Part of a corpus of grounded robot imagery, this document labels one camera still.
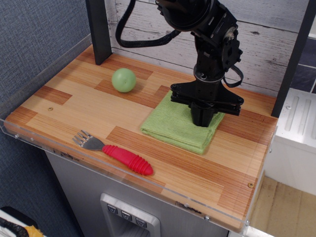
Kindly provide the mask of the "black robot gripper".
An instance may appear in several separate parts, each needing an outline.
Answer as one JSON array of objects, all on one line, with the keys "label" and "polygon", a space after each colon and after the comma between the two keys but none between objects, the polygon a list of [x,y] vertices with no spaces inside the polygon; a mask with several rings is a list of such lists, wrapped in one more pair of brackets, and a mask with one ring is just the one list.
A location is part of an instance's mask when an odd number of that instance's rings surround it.
[{"label": "black robot gripper", "polygon": [[193,124],[208,127],[216,112],[238,116],[244,99],[226,89],[221,80],[175,83],[171,101],[190,105]]}]

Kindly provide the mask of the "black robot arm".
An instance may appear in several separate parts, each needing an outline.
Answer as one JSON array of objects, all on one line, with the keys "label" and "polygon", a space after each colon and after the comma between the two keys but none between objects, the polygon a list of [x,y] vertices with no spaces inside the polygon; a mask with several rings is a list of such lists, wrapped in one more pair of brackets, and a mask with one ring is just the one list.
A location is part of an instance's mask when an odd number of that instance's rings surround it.
[{"label": "black robot arm", "polygon": [[243,78],[235,66],[242,55],[236,18],[217,0],[158,0],[156,4],[172,28],[195,37],[195,80],[173,84],[171,101],[188,105],[193,123],[201,127],[208,127],[218,112],[239,115],[244,100],[228,88],[242,81],[225,79],[228,70]]}]

